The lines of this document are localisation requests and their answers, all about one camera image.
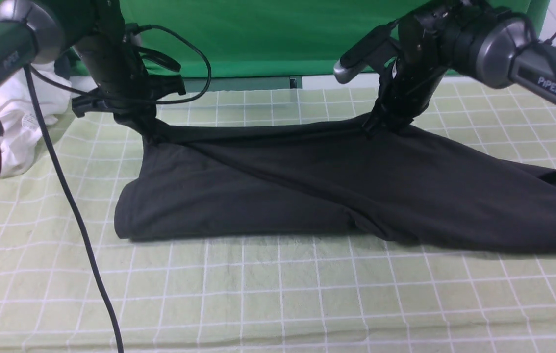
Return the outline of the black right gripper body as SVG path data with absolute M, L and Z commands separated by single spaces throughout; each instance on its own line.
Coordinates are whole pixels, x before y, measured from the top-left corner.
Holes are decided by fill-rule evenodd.
M 421 66 L 395 59 L 379 81 L 378 98 L 371 115 L 379 116 L 379 129 L 401 130 L 424 113 L 448 69 Z

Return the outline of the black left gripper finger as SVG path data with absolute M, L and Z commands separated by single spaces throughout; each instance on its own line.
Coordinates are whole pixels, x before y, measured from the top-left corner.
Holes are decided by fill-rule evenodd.
M 161 143 L 161 134 L 158 131 L 159 119 L 157 118 L 132 118 L 131 129 L 139 133 L 148 144 Z

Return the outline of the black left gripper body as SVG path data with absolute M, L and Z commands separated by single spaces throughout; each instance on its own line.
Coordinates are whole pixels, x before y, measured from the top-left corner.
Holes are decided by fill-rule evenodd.
M 169 94 L 186 94 L 181 76 L 150 75 L 140 54 L 143 49 L 127 36 L 127 26 L 116 0 L 94 0 L 95 29 L 74 46 L 96 88 L 72 99 L 72 110 L 112 113 L 124 126 L 155 124 L 155 101 Z

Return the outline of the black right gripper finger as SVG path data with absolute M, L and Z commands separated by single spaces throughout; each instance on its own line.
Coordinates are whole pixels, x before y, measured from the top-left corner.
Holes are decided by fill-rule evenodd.
M 377 115 L 369 115 L 362 124 L 362 132 L 366 139 L 372 139 L 380 128 L 380 118 Z

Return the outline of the gray black right robot arm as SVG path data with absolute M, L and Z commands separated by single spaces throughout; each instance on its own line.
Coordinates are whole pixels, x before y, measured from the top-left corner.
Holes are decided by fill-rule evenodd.
M 529 18 L 484 0 L 431 0 L 377 26 L 344 53 L 333 73 L 347 83 L 366 67 L 381 78 L 365 128 L 399 129 L 429 106 L 448 70 L 491 89 L 514 83 L 556 105 L 556 47 Z

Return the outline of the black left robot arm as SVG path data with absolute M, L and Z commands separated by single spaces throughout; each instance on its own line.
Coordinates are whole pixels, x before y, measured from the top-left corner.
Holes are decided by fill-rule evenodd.
M 152 138 L 155 105 L 186 89 L 178 75 L 147 72 L 141 54 L 153 62 L 163 59 L 175 73 L 181 65 L 133 43 L 141 30 L 125 23 L 117 0 L 5 0 L 0 3 L 0 86 L 20 69 L 55 62 L 72 48 L 96 83 L 72 100 L 74 114 L 112 113 L 117 123 Z

